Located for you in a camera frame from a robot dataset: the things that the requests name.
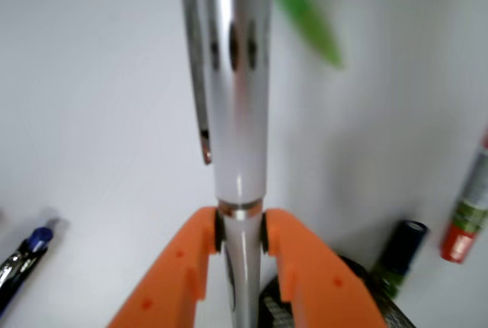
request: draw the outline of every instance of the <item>white surface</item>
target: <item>white surface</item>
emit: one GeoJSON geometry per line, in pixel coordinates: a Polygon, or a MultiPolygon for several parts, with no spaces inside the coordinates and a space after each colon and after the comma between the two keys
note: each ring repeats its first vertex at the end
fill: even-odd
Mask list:
{"type": "MultiPolygon", "coordinates": [[[[432,232],[398,300],[418,327],[488,321],[488,236],[438,256],[488,118],[486,0],[320,0],[332,72],[274,8],[268,207],[370,266],[400,217],[432,232]]],[[[4,326],[104,326],[179,226],[214,202],[180,0],[0,0],[0,256],[58,214],[4,326]]],[[[272,261],[263,261],[264,278],[272,261]]],[[[196,326],[230,326],[223,261],[196,326]]]]}

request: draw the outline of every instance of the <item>pen barrel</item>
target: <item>pen barrel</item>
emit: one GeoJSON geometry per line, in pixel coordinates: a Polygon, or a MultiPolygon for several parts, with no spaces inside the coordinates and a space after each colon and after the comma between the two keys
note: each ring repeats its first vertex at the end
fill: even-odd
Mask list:
{"type": "Polygon", "coordinates": [[[217,198],[266,192],[271,0],[197,0],[204,93],[217,198]]]}

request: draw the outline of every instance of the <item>green pen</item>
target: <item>green pen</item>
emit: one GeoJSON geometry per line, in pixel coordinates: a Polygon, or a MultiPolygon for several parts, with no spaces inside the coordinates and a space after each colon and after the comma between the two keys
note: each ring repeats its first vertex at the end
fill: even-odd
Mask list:
{"type": "Polygon", "coordinates": [[[332,28],[312,0],[279,0],[308,43],[326,61],[341,69],[342,58],[332,28]]]}

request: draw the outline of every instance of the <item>red cap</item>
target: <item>red cap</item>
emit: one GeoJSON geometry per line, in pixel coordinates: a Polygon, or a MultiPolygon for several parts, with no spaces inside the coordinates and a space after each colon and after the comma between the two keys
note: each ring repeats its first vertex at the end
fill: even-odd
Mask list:
{"type": "Polygon", "coordinates": [[[442,244],[441,257],[450,262],[462,263],[475,238],[476,233],[468,233],[452,223],[442,244]]]}

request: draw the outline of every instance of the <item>pen cap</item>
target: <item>pen cap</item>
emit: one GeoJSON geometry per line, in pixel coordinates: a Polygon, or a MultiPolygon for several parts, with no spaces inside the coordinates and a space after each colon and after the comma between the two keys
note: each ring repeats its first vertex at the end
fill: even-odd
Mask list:
{"type": "Polygon", "coordinates": [[[404,275],[428,231],[423,223],[400,221],[378,262],[392,272],[404,275]]]}
{"type": "Polygon", "coordinates": [[[197,0],[204,94],[217,198],[266,191],[271,0],[197,0]]]}
{"type": "Polygon", "coordinates": [[[53,238],[53,231],[48,227],[38,227],[27,239],[27,247],[32,252],[39,252],[47,247],[53,238]]]}

